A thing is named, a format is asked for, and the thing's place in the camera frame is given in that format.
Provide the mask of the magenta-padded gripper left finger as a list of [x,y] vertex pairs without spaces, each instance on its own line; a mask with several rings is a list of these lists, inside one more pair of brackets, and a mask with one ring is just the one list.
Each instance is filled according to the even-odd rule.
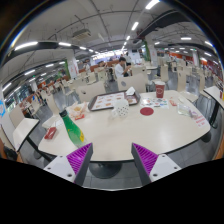
[[93,144],[89,143],[66,156],[57,156],[44,170],[82,186],[92,154]]

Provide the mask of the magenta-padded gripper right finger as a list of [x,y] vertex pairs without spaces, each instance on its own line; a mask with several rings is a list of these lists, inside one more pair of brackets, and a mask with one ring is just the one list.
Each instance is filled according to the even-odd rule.
[[181,170],[166,154],[156,154],[136,143],[132,144],[131,153],[143,186]]

